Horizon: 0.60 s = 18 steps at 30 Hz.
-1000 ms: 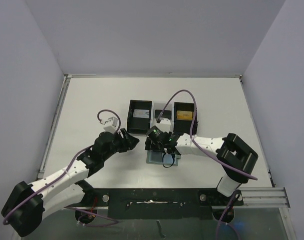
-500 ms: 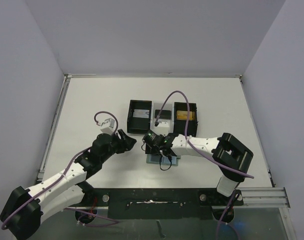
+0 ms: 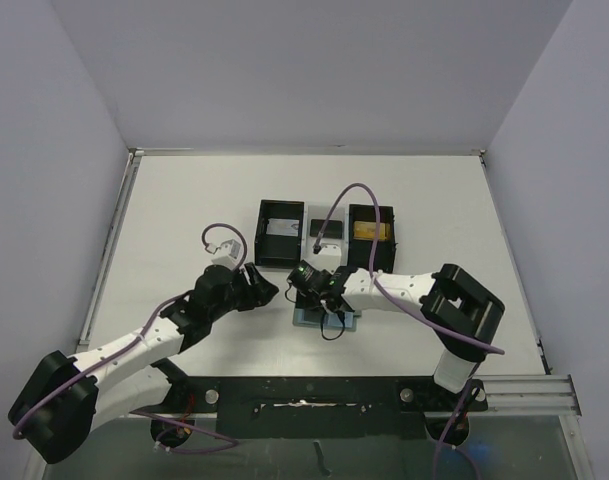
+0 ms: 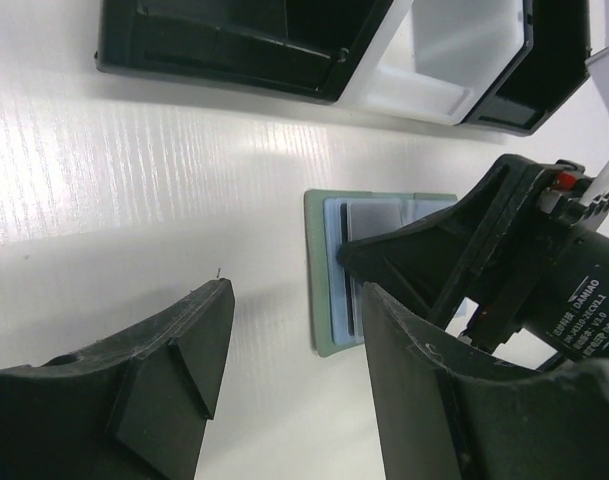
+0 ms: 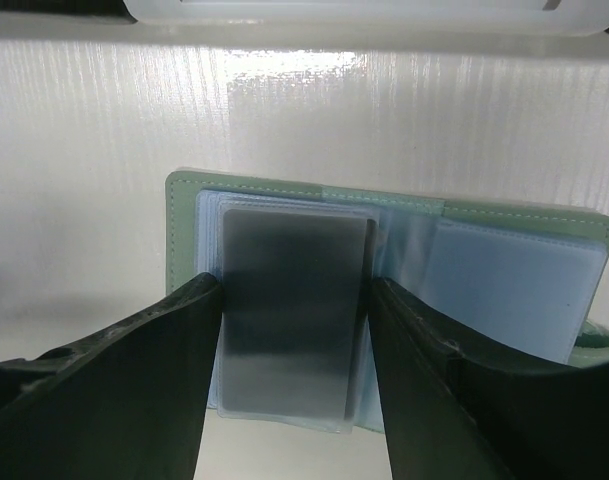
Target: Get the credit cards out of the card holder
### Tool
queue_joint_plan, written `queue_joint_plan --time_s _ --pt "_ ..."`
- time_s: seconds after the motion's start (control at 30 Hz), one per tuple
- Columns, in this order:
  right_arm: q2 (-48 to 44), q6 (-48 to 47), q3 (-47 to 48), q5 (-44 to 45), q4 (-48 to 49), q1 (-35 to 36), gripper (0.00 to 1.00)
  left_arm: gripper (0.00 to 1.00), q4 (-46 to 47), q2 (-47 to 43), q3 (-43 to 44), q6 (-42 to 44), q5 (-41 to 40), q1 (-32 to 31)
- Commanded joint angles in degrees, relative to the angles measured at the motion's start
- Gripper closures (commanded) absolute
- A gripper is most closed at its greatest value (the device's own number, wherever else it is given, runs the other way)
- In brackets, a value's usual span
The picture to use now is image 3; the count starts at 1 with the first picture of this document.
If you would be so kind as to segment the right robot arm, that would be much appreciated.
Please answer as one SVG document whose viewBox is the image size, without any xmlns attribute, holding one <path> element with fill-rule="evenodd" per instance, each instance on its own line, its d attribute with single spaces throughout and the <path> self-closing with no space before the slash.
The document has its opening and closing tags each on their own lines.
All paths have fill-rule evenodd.
<svg viewBox="0 0 609 480">
<path fill-rule="evenodd" d="M 439 387 L 459 393 L 489 354 L 504 303 L 463 268 L 445 264 L 434 273 L 401 275 L 353 266 L 335 272 L 300 262 L 287 282 L 308 305 L 327 314 L 404 313 L 431 328 L 444 351 L 433 374 Z"/>
</svg>

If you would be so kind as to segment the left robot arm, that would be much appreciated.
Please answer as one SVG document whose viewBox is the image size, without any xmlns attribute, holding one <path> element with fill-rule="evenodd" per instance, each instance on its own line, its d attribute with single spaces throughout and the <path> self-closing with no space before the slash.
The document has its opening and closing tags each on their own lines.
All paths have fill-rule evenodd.
<svg viewBox="0 0 609 480">
<path fill-rule="evenodd" d="M 9 410 L 13 438 L 48 464 L 61 462 L 103 424 L 163 403 L 185 380 L 171 357 L 204 340 L 223 316 L 265 307 L 278 292 L 252 263 L 236 270 L 211 265 L 133 332 L 71 356 L 46 355 Z"/>
</svg>

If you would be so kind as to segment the green leather card holder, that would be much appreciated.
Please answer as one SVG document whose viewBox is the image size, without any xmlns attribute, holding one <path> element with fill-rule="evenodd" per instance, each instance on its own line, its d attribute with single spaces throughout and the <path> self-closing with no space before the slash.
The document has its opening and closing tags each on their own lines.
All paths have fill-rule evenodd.
<svg viewBox="0 0 609 480">
<path fill-rule="evenodd" d="M 299 302 L 294 305 L 293 324 L 297 327 L 317 329 L 323 327 L 325 330 L 355 331 L 361 316 L 361 312 L 345 312 L 344 320 L 341 320 L 337 314 L 329 314 L 323 308 L 306 308 L 304 303 Z"/>
</svg>

